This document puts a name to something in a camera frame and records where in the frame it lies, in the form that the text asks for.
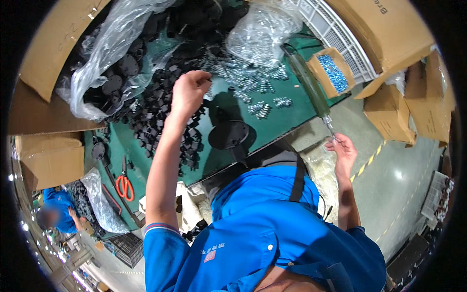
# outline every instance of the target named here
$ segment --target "black apron strap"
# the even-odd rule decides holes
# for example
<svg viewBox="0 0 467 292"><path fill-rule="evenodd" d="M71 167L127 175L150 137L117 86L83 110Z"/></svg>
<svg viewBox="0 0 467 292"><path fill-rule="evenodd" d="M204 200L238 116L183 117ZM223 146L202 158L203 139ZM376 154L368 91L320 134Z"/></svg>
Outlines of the black apron strap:
<svg viewBox="0 0 467 292"><path fill-rule="evenodd" d="M297 172L295 172L295 180L293 182L292 193L290 194L289 201L299 202L303 193L305 176L305 163L300 155L297 153Z"/></svg>

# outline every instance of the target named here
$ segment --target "open cardboard box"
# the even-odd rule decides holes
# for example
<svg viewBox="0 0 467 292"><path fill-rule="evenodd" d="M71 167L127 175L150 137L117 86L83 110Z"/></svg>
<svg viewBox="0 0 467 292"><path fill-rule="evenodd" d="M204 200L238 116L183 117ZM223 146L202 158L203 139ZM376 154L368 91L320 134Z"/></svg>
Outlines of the open cardboard box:
<svg viewBox="0 0 467 292"><path fill-rule="evenodd" d="M66 184L84 174L84 147L78 136L103 124L74 117L53 90L76 42L109 1L57 1L26 52L13 94L8 134L15 136L29 191Z"/></svg>
<svg viewBox="0 0 467 292"><path fill-rule="evenodd" d="M408 68L404 98L418 134L440 141L443 147L449 142L454 95L438 52L433 51L426 61Z"/></svg>
<svg viewBox="0 0 467 292"><path fill-rule="evenodd" d="M85 154L80 137L80 132L16 136L26 188L36 191L80 179Z"/></svg>
<svg viewBox="0 0 467 292"><path fill-rule="evenodd" d="M435 41L407 0L325 0L352 31L379 77L355 99L374 94L392 74L420 61Z"/></svg>
<svg viewBox="0 0 467 292"><path fill-rule="evenodd" d="M409 127L409 108L395 85L382 84L365 99L363 112L384 139L415 144L415 132Z"/></svg>
<svg viewBox="0 0 467 292"><path fill-rule="evenodd" d="M346 77L348 86L345 91L341 93L338 93L336 91L336 88L334 87L328 75L326 74L326 71L324 70L323 66L321 66L321 64L319 63L318 57L324 55L329 55L333 59L334 64L336 64L336 66L340 69L342 74L344 74L344 76ZM350 69L350 66L345 62L344 57L334 47L325 48L313 54L313 56L308 60L308 62L306 62L306 64L308 65L308 68L313 73L315 78L321 84L321 87L323 87L323 90L326 93L327 98L329 99L347 93L355 86L355 79L352 75L352 70Z"/></svg>
<svg viewBox="0 0 467 292"><path fill-rule="evenodd" d="M21 80L50 102L76 42L110 0L59 0L41 23L20 68Z"/></svg>

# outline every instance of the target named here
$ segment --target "concrete floor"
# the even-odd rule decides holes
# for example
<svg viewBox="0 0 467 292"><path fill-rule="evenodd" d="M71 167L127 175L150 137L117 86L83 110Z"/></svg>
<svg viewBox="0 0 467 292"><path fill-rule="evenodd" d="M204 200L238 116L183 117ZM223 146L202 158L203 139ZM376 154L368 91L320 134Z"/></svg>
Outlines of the concrete floor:
<svg viewBox="0 0 467 292"><path fill-rule="evenodd" d="M349 136L358 150L353 173L361 222L389 260L425 224L420 208L442 150L437 141L424 138L418 138L412 148L405 148L401 142L385 142L362 110L363 100L347 98L332 107L331 117L336 131ZM297 151L309 153L310 146L328 135L321 119L315 118L285 139ZM142 236L139 230L136 235ZM88 235L82 235L82 240L93 246ZM102 267L85 265L86 271L116 292L144 291L144 259L132 270L106 249L95 250L95 254Z"/></svg>

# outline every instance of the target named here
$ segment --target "red scissors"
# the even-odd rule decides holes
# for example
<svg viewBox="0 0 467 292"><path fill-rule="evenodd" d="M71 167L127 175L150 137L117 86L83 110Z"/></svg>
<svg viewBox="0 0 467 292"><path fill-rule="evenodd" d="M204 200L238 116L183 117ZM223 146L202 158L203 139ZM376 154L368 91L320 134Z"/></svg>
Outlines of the red scissors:
<svg viewBox="0 0 467 292"><path fill-rule="evenodd" d="M123 162L121 165L121 175L117 177L116 185L117 185L117 193L122 198L125 198L128 202L133 201L134 199L134 191L133 186L131 185L130 180L127 177L127 160L125 159L125 154L123 155Z"/></svg>

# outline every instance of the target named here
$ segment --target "blue work uniform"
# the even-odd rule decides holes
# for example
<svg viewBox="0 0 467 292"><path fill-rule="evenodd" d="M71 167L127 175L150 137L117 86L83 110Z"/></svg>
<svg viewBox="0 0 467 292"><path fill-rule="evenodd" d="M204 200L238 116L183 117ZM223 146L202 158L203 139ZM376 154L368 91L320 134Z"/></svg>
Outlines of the blue work uniform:
<svg viewBox="0 0 467 292"><path fill-rule="evenodd" d="M68 213L68 207L75 209L70 195L66 191L56 192L54 188L44 190L44 205L42 208L57 210L59 213L57 224L52 227L63 233L76 233L75 221Z"/></svg>
<svg viewBox="0 0 467 292"><path fill-rule="evenodd" d="M271 166L239 176L215 197L213 223L191 247L177 228L148 225L147 291L253 291L274 264L328 291L380 292L386 265L378 246L363 227L344 231L323 221L308 175L299 202L289 201L296 172Z"/></svg>

